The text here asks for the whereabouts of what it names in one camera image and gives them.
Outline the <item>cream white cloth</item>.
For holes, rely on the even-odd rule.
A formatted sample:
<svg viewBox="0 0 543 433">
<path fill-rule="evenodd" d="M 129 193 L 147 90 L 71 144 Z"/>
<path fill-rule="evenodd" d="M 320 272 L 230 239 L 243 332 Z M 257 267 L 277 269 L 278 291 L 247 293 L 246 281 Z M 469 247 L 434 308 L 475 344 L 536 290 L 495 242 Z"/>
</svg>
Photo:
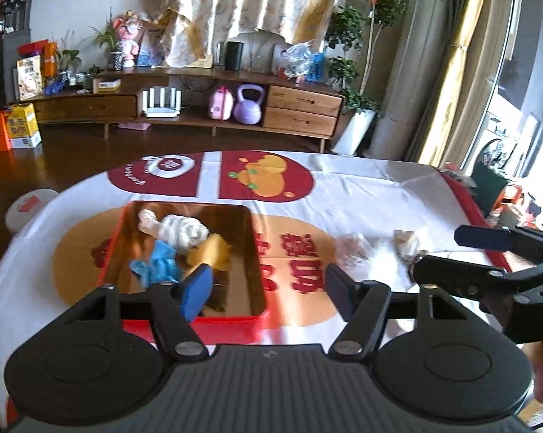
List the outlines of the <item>cream white cloth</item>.
<svg viewBox="0 0 543 433">
<path fill-rule="evenodd" d="M 402 259 L 409 260 L 420 253 L 420 240 L 415 231 L 395 230 L 393 244 Z"/>
</svg>

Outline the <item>yellow soft item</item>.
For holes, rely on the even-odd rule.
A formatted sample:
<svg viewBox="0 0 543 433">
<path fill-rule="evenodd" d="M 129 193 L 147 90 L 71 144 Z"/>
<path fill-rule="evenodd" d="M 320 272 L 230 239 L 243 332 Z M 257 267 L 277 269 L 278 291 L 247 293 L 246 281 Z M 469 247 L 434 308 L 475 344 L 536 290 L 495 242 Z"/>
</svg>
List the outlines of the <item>yellow soft item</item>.
<svg viewBox="0 0 543 433">
<path fill-rule="evenodd" d="M 186 263 L 194 268 L 201 264 L 209 265 L 213 270 L 229 270 L 230 246 L 218 233 L 211 233 L 199 247 L 193 248 L 186 257 Z"/>
</svg>

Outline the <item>blue cloth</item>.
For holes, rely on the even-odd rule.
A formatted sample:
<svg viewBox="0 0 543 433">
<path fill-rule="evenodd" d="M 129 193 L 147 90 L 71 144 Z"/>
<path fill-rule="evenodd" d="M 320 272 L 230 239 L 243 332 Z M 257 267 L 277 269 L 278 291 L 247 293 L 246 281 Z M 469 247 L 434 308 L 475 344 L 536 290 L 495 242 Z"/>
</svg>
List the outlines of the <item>blue cloth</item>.
<svg viewBox="0 0 543 433">
<path fill-rule="evenodd" d="M 177 252 L 161 240 L 156 240 L 146 261 L 131 260 L 130 270 L 144 289 L 152 284 L 178 284 L 182 280 L 182 269 L 178 267 Z"/>
</svg>

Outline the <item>clear plastic bag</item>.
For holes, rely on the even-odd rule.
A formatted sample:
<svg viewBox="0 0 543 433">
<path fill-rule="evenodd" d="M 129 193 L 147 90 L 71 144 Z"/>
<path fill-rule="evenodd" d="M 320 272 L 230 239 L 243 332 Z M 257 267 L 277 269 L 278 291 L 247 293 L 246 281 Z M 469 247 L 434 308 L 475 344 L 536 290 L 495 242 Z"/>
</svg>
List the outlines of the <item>clear plastic bag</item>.
<svg viewBox="0 0 543 433">
<path fill-rule="evenodd" d="M 365 266 L 373 252 L 373 246 L 362 233 L 346 233 L 334 242 L 334 257 L 343 269 Z"/>
</svg>

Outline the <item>red gold metal tin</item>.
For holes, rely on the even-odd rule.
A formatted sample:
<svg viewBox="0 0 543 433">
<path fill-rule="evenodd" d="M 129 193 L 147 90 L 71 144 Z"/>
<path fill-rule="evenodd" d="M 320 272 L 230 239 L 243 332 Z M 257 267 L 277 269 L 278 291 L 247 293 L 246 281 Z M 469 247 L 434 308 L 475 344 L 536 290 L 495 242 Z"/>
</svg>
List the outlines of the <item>red gold metal tin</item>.
<svg viewBox="0 0 543 433">
<path fill-rule="evenodd" d="M 146 261 L 155 244 L 154 237 L 138 229 L 137 214 L 143 208 L 151 209 L 159 220 L 168 214 L 196 218 L 210 233 L 221 235 L 230 246 L 229 270 L 215 270 L 214 288 L 199 321 L 210 323 L 227 318 L 235 322 L 246 320 L 255 323 L 269 315 L 252 213 L 243 205 L 130 202 L 120 215 L 119 224 L 112 235 L 98 285 L 113 284 L 121 293 L 143 291 L 130 270 L 130 261 Z M 186 257 L 181 253 L 175 257 L 184 277 L 194 269 L 186 263 Z"/>
</svg>

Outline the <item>white lace cloth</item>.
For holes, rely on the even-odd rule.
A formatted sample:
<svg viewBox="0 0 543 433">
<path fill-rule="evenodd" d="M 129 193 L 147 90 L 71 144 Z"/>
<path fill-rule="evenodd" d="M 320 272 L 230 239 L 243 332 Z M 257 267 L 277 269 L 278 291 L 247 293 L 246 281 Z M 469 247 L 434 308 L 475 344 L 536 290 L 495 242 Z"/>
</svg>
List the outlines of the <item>white lace cloth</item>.
<svg viewBox="0 0 543 433">
<path fill-rule="evenodd" d="M 137 216 L 138 229 L 142 233 L 147 233 L 184 255 L 203 244 L 210 234 L 206 226 L 192 217 L 168 214 L 159 220 L 148 208 L 141 209 Z"/>
</svg>

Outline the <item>white red printed tablecloth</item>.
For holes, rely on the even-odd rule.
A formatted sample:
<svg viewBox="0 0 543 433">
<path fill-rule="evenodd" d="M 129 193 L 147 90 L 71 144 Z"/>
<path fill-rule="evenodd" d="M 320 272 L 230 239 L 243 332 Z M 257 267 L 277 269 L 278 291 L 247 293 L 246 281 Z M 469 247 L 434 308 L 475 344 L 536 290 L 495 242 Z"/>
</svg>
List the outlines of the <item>white red printed tablecloth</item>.
<svg viewBox="0 0 543 433">
<path fill-rule="evenodd" d="M 132 201 L 252 213 L 269 315 L 191 323 L 208 350 L 169 363 L 147 290 L 98 285 Z M 287 152 L 147 156 L 50 201 L 0 261 L 0 416 L 8 432 L 522 432 L 525 355 L 464 298 L 414 285 L 395 259 L 355 281 L 391 288 L 378 349 L 328 351 L 346 322 L 324 289 L 334 242 L 419 230 L 464 261 L 468 221 L 418 163 Z"/>
</svg>

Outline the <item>white wifi router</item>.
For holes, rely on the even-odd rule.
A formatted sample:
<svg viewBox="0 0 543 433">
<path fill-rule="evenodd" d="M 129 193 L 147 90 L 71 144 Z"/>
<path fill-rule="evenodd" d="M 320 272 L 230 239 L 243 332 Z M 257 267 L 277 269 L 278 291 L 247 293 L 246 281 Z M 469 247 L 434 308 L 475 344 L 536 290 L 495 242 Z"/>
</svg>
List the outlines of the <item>white wifi router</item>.
<svg viewBox="0 0 543 433">
<path fill-rule="evenodd" d="M 174 87 L 151 87 L 143 90 L 141 110 L 148 118 L 174 119 L 181 114 L 182 91 Z"/>
</svg>

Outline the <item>wooden tv cabinet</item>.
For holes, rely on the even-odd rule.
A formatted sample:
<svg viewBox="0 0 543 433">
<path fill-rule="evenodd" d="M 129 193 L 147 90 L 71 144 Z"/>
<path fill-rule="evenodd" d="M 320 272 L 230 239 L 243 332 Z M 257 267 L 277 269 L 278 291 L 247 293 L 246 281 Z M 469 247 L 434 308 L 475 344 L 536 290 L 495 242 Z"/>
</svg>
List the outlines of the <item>wooden tv cabinet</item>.
<svg viewBox="0 0 543 433">
<path fill-rule="evenodd" d="M 211 119 L 212 92 L 226 86 L 236 95 L 242 84 L 256 84 L 266 91 L 260 122 L 244 125 L 233 118 Z M 174 119 L 145 117 L 141 110 L 141 92 L 151 87 L 181 90 L 181 114 Z M 150 122 L 209 128 L 213 134 L 224 128 L 263 131 L 317 139 L 320 150 L 324 150 L 336 132 L 343 97 L 322 84 L 294 82 L 271 74 L 192 67 L 136 67 L 97 74 L 89 93 L 67 89 L 60 94 L 37 96 L 32 104 L 41 124 L 93 122 L 103 124 L 108 131 L 111 124 Z"/>
</svg>

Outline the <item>yellow carton box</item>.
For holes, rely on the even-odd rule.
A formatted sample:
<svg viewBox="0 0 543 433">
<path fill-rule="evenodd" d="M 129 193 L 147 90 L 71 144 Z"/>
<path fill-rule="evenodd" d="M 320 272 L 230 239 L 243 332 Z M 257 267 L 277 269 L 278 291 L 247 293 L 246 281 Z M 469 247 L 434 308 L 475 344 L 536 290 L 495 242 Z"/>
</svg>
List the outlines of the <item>yellow carton box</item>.
<svg viewBox="0 0 543 433">
<path fill-rule="evenodd" d="M 42 142 L 31 103 L 11 106 L 7 110 L 6 127 L 13 149 L 34 149 Z"/>
</svg>

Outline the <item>black speaker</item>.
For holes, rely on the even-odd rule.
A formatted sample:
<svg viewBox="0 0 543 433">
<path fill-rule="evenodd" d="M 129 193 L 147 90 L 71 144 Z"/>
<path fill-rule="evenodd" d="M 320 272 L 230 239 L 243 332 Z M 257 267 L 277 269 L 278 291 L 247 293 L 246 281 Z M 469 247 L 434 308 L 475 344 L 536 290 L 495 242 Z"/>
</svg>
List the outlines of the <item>black speaker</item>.
<svg viewBox="0 0 543 433">
<path fill-rule="evenodd" d="M 226 43 L 225 61 L 223 67 L 228 71 L 240 71 L 244 44 L 239 41 Z"/>
</svg>

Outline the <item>yellow curtain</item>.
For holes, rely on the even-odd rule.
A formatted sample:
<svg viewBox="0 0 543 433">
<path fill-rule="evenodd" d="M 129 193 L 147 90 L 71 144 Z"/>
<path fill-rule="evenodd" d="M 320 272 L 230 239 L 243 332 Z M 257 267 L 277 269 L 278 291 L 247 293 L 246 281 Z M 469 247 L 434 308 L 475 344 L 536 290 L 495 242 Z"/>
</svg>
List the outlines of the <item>yellow curtain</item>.
<svg viewBox="0 0 543 433">
<path fill-rule="evenodd" d="M 449 0 L 448 29 L 431 97 L 406 154 L 406 159 L 437 166 L 445 153 L 464 80 L 468 46 L 484 0 Z"/>
</svg>

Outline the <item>snack box on cabinet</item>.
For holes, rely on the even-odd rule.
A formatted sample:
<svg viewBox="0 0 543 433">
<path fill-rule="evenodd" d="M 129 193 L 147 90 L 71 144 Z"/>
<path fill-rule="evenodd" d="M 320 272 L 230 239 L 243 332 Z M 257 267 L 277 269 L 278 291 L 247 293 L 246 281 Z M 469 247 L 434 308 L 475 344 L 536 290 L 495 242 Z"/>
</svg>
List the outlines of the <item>snack box on cabinet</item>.
<svg viewBox="0 0 543 433">
<path fill-rule="evenodd" d="M 19 100 L 25 101 L 39 96 L 43 90 L 42 58 L 35 55 L 18 60 L 16 69 Z"/>
</svg>

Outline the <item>pink plush doll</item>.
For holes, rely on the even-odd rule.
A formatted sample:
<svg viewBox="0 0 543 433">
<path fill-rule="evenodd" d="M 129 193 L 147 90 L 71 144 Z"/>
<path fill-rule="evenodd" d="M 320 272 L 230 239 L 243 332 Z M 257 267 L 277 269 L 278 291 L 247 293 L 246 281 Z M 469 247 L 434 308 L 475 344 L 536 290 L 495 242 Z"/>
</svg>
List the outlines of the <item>pink plush doll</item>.
<svg viewBox="0 0 543 433">
<path fill-rule="evenodd" d="M 117 47 L 123 54 L 123 68 L 135 66 L 135 57 L 139 53 L 140 34 L 149 22 L 146 13 L 134 13 L 128 10 L 123 18 L 116 18 L 112 22 L 117 36 Z"/>
</svg>

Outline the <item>floral draped sheet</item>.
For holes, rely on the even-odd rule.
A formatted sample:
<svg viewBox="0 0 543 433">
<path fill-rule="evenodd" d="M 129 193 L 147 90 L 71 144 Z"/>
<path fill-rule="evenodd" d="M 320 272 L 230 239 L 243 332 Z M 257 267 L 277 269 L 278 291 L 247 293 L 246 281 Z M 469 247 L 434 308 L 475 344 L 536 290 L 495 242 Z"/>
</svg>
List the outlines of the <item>floral draped sheet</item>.
<svg viewBox="0 0 543 433">
<path fill-rule="evenodd" d="M 336 4 L 343 0 L 163 0 L 159 20 L 164 65 L 184 67 L 215 45 L 256 29 L 290 44 L 321 46 Z"/>
</svg>

